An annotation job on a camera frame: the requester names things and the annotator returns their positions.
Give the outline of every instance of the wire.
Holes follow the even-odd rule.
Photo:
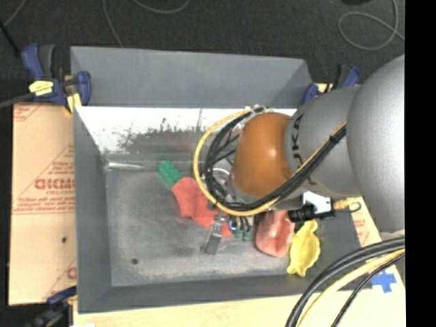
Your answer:
[[[393,10],[394,10],[394,27],[391,27],[388,23],[382,21],[381,19],[374,17],[370,14],[366,14],[364,12],[348,12],[348,13],[342,15],[338,21],[339,33],[345,39],[346,42],[348,42],[349,44],[351,44],[354,47],[357,47],[361,50],[366,50],[366,51],[376,51],[376,50],[382,49],[383,47],[387,46],[394,39],[395,36],[398,36],[401,40],[403,40],[405,42],[404,36],[402,36],[397,30],[399,19],[398,19],[398,5],[396,4],[396,0],[392,0],[392,6],[393,6]],[[347,18],[348,16],[361,16],[361,17],[366,17],[366,18],[369,18],[371,20],[374,20],[375,22],[378,22],[379,24],[383,25],[387,29],[391,30],[392,34],[383,44],[380,44],[378,46],[371,47],[371,46],[360,45],[356,42],[353,42],[348,36],[346,36],[345,32],[342,29],[342,22],[343,22],[344,18]]]
[[[4,22],[5,27],[14,20],[14,18],[21,11],[22,7],[25,5],[26,2],[27,0],[21,1],[20,5],[18,5],[18,7],[15,9],[14,13],[6,20],[6,22]]]
[[[227,123],[228,121],[235,119],[235,118],[239,118],[242,117],[246,114],[249,114],[252,112],[252,109],[247,109],[247,110],[243,110],[241,112],[236,112],[234,114],[231,114],[227,117],[225,117],[224,119],[221,119],[220,121],[216,122],[215,124],[213,124],[205,133],[204,135],[200,138],[200,141],[198,142],[196,151],[194,153],[193,156],[193,173],[194,176],[197,180],[197,184],[200,187],[201,191],[203,192],[203,194],[208,198],[209,201],[212,202],[212,204],[216,205],[216,207],[218,207],[219,209],[221,209],[222,211],[228,213],[229,215],[235,215],[237,217],[248,217],[250,215],[255,215],[257,213],[261,213],[266,211],[267,209],[269,209],[277,200],[274,199],[270,202],[267,202],[265,204],[263,204],[261,207],[255,208],[253,210],[250,211],[235,211],[232,210],[224,205],[222,205],[220,202],[218,202],[218,200],[211,194],[209,193],[209,190],[204,186],[201,176],[200,176],[200,171],[198,170],[198,162],[199,162],[199,156],[200,156],[200,152],[202,150],[202,147],[204,145],[204,143],[206,142],[207,138],[221,125],[223,125],[224,123]]]
[[[216,195],[214,195],[213,188],[213,163],[216,161],[215,154],[217,151],[223,149],[223,147],[219,148],[221,141],[228,134],[230,130],[232,130],[238,123],[242,120],[246,119],[251,115],[252,112],[254,114],[261,113],[265,108],[259,107],[254,110],[246,110],[240,113],[236,113],[234,116],[230,115],[223,120],[215,123],[206,133],[203,135],[202,139],[200,139],[196,153],[194,154],[194,168],[198,171],[198,155],[202,149],[203,144],[206,142],[206,139],[214,132],[219,126],[227,123],[227,125],[216,135],[214,140],[211,143],[211,146],[208,150],[206,161],[204,164],[205,167],[205,181],[207,188],[199,183],[200,189],[204,192],[206,197],[217,207],[219,207],[224,212],[227,212],[231,215],[237,215],[239,217],[255,215],[261,212],[268,210],[272,205],[276,204],[278,201],[284,199],[295,190],[297,190],[301,184],[307,179],[308,175],[314,171],[314,169],[320,164],[323,158],[327,155],[327,153],[337,144],[346,134],[346,124],[347,122],[343,122],[337,129],[330,135],[325,141],[311,154],[311,156],[295,171],[290,179],[288,179],[282,186],[274,190],[272,193],[267,196],[260,198],[249,204],[235,204],[234,202],[226,202],[224,199],[218,200]]]
[[[339,275],[346,271],[348,268],[355,267],[355,265],[362,264],[363,262],[379,257],[383,254],[391,253],[399,249],[405,248],[405,237],[401,236],[393,238],[392,240],[385,240],[380,243],[375,243],[361,249],[357,249],[342,258],[332,263],[329,267],[323,270],[321,274],[312,282],[307,290],[302,294],[298,302],[295,304],[290,316],[286,322],[286,327],[296,327],[297,321],[304,309],[305,305],[323,284],[329,281],[332,277]]]
[[[357,279],[358,277],[361,277],[362,275],[365,275],[367,273],[370,273],[376,269],[378,269],[380,266],[383,266],[384,264],[390,262],[391,260],[397,259],[400,255],[404,254],[405,250],[400,249],[398,251],[395,251],[393,253],[389,253],[386,255],[381,256],[380,258],[375,258],[371,260],[370,262],[367,262],[366,264],[363,264],[359,268],[351,271],[350,273],[346,274],[345,276],[341,277],[339,280],[335,281],[332,285],[328,286],[309,306],[309,308],[306,310],[305,314],[301,317],[300,322],[298,323],[298,327],[303,327],[307,320],[310,318],[310,316],[313,314],[314,310],[322,304],[329,296],[340,290],[343,286],[347,285],[351,281]]]
[[[402,260],[405,257],[405,253],[399,255],[398,257],[390,260],[384,265],[381,265],[377,270],[374,270],[371,274],[367,275],[360,283],[359,285],[354,289],[352,294],[348,297],[347,301],[343,305],[341,311],[339,312],[338,316],[336,316],[336,319],[334,319],[334,322],[332,323],[331,327],[337,327],[339,322],[341,321],[342,317],[345,315],[345,312],[348,310],[350,305],[353,303],[354,299],[357,297],[358,293],[363,289],[364,286],[368,284],[368,282],[375,276],[378,275],[381,271],[387,269],[388,267],[396,264],[398,261]]]
[[[183,11],[189,5],[189,2],[191,0],[186,0],[184,2],[184,4],[182,4],[182,6],[180,6],[178,8],[175,8],[173,10],[160,10],[160,9],[157,9],[157,8],[153,8],[153,7],[147,6],[147,5],[139,2],[138,0],[130,0],[130,1],[132,1],[133,3],[138,5],[139,7],[143,8],[143,9],[146,9],[146,10],[148,10],[150,12],[154,12],[156,14],[175,14],[177,12]],[[107,7],[107,4],[106,4],[106,0],[102,0],[102,3],[103,3],[104,15],[106,17],[106,21],[108,22],[110,30],[111,30],[113,36],[115,37],[115,39],[117,40],[117,42],[119,43],[119,45],[121,47],[124,47],[124,44],[121,42],[121,39],[120,39],[118,33],[116,32],[116,30],[114,28],[114,25],[112,24],[112,21],[111,21],[111,19],[109,17],[108,7]]]

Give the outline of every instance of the black carpet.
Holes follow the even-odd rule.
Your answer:
[[[0,0],[0,19],[8,21],[22,0]],[[139,0],[171,10],[186,0]],[[175,14],[156,14],[130,0],[106,0],[120,41],[129,48],[190,50],[304,59],[316,82],[332,82],[340,64],[353,64],[365,80],[376,69],[405,53],[399,37],[380,50],[348,44],[338,29],[351,11],[373,15],[394,25],[391,0],[189,0]],[[398,32],[405,34],[405,0],[398,4]],[[383,44],[391,31],[373,20],[349,17],[344,31],[366,47]],[[19,48],[37,42],[55,44],[53,67],[69,71],[71,45],[119,47],[106,21],[102,0],[27,0],[7,30]],[[0,100],[26,92],[29,75],[0,33]],[[11,113],[0,109],[0,326],[15,327],[44,310],[42,306],[7,304],[7,246],[10,226]]]

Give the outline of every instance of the red sponge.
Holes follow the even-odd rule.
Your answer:
[[[208,208],[208,199],[198,186],[197,181],[191,177],[183,177],[172,186],[171,191],[177,199],[180,216],[191,217],[209,229],[211,223],[215,221],[215,215],[218,211],[212,211]],[[223,224],[221,233],[223,236],[232,234],[228,224]]]

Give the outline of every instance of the black cable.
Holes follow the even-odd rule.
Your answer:
[[[150,11],[150,12],[154,12],[156,14],[175,14],[177,12],[183,11],[189,5],[189,2],[191,0],[186,0],[182,6],[176,8],[176,9],[173,9],[173,10],[160,10],[160,9],[157,9],[157,8],[153,8],[153,7],[147,6],[147,5],[139,2],[138,0],[130,0],[130,1],[132,1],[133,3],[138,5],[139,7],[144,8],[144,9]],[[102,4],[103,4],[104,16],[106,17],[106,22],[108,23],[109,28],[110,28],[113,36],[117,40],[119,46],[124,47],[124,44],[121,42],[121,39],[120,39],[118,33],[116,32],[116,30],[114,28],[114,25],[112,24],[112,21],[111,21],[111,19],[109,17],[108,7],[107,7],[107,4],[106,4],[106,0],[102,0]]]
[[[350,45],[359,48],[360,50],[365,50],[365,51],[376,51],[376,50],[380,50],[383,47],[387,46],[393,39],[395,36],[398,36],[402,41],[405,41],[404,36],[402,36],[399,32],[398,32],[398,5],[396,4],[395,0],[391,0],[392,1],[392,7],[394,10],[394,26],[391,27],[388,23],[385,23],[384,21],[382,21],[381,19],[374,17],[370,14],[366,14],[364,12],[348,12],[344,15],[342,15],[338,21],[338,29],[339,29],[339,33],[341,34],[341,36],[344,38],[344,40],[346,42],[348,42]],[[357,44],[353,41],[351,41],[348,36],[346,36],[346,34],[344,33],[343,29],[342,29],[342,22],[343,19],[348,17],[348,16],[361,16],[361,17],[366,17],[369,18],[371,20],[374,20],[375,22],[378,22],[379,24],[383,25],[385,28],[389,29],[392,31],[392,34],[390,35],[390,37],[381,45],[379,46],[363,46],[360,44]]]
[[[375,276],[378,275],[381,271],[383,271],[386,268],[389,268],[390,266],[396,264],[397,262],[399,262],[400,260],[402,260],[405,257],[405,253],[400,254],[398,257],[390,260],[389,262],[387,262],[386,264],[383,264],[382,266],[380,266],[379,268],[377,268],[377,270],[374,270],[371,274],[368,274],[360,283],[359,285],[354,289],[354,291],[351,293],[351,295],[348,297],[347,301],[345,302],[345,304],[343,305],[341,311],[339,312],[339,314],[336,316],[336,318],[334,319],[334,322],[332,323],[331,327],[337,327],[339,322],[341,321],[342,317],[345,315],[345,313],[347,312],[348,308],[350,307],[350,305],[353,303],[354,299],[357,297],[358,293],[363,289],[364,286],[366,286],[368,284],[368,282]]]
[[[318,277],[312,282],[312,284],[307,288],[307,290],[300,297],[298,302],[295,304],[290,316],[286,322],[286,327],[296,327],[300,315],[311,298],[312,294],[315,293],[321,286],[323,286],[327,281],[329,281],[334,276],[344,273],[349,268],[353,268],[363,262],[379,257],[383,254],[391,253],[393,251],[404,249],[405,247],[405,237],[399,237],[392,240],[382,241],[380,243],[370,245],[368,247],[363,247],[356,251],[353,251],[335,263],[331,264],[328,268],[323,270],[323,272],[318,275]]]
[[[19,95],[15,98],[5,100],[0,102],[0,109],[5,108],[7,106],[12,106],[16,103],[25,102],[33,98],[33,93],[27,93],[25,95]]]
[[[213,164],[216,158],[216,152],[218,147],[221,145],[221,141],[224,139],[226,134],[229,133],[232,129],[236,127],[242,120],[246,119],[251,113],[242,115],[233,121],[230,121],[224,128],[215,136],[214,140],[211,143],[211,146],[206,155],[206,160],[204,163],[205,167],[205,181],[206,186],[208,187],[209,192],[215,197],[211,176],[213,175]],[[330,139],[325,143],[319,151],[312,157],[310,161],[297,173],[295,173],[290,179],[288,179],[282,186],[274,190],[272,193],[267,196],[258,199],[249,204],[241,204],[240,206],[233,207],[236,211],[249,211],[253,208],[260,207],[261,205],[278,198],[278,202],[282,199],[286,198],[288,195],[297,190],[304,181],[309,177],[309,175],[317,168],[317,166],[321,163],[323,158],[327,156],[330,150],[346,135],[346,126],[342,127],[338,132],[334,133],[330,136]],[[230,203],[225,200],[219,200],[225,207],[231,208]]]
[[[5,27],[7,27],[7,25],[14,20],[15,16],[19,13],[19,11],[21,11],[26,2],[27,0],[21,0],[20,5],[18,5],[18,7],[15,9],[14,13],[12,13],[12,15],[6,20]]]
[[[12,50],[14,50],[14,55],[16,58],[20,58],[20,48],[16,45],[14,39],[12,39],[12,36],[9,34],[9,31],[6,29],[6,24],[3,24],[3,21],[0,19],[0,29],[3,32],[4,36],[6,37],[7,42],[9,42],[9,45],[11,46]]]

